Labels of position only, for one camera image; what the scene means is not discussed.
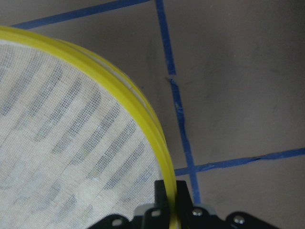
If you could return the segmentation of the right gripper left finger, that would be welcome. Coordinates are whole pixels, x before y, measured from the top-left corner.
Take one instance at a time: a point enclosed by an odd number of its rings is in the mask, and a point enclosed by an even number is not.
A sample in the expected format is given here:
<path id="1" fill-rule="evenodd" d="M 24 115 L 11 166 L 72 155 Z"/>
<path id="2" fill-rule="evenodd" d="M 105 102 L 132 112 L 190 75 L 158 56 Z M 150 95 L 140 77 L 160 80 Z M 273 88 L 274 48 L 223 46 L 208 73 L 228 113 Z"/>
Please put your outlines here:
<path id="1" fill-rule="evenodd" d="M 169 200 L 166 194 L 165 184 L 163 180 L 156 180 L 154 183 L 155 191 L 155 209 L 159 211 L 157 219 L 158 229 L 168 229 L 170 227 L 170 209 Z"/>

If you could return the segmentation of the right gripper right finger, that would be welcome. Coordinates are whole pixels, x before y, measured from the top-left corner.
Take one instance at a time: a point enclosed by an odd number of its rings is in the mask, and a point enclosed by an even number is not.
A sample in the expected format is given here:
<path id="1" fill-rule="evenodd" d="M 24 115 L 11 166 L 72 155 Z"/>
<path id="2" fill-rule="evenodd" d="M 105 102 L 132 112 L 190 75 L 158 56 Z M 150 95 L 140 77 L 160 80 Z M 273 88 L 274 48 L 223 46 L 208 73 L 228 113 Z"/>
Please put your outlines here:
<path id="1" fill-rule="evenodd" d="M 196 207 L 193 205 L 187 183 L 182 180 L 176 181 L 177 197 L 176 211 L 182 229 L 196 229 Z"/>

